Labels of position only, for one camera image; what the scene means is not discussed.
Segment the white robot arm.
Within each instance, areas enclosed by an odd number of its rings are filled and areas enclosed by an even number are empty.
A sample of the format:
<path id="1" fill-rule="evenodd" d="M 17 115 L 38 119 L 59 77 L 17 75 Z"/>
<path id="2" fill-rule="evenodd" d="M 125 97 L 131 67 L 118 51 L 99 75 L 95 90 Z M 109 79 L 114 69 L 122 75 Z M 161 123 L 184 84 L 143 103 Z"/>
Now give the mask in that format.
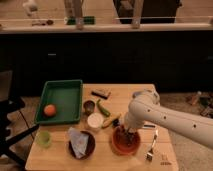
<path id="1" fill-rule="evenodd" d="M 145 89 L 130 101 L 128 112 L 124 115 L 124 129 L 136 132 L 145 121 L 213 149 L 213 119 L 163 107 L 155 90 Z"/>

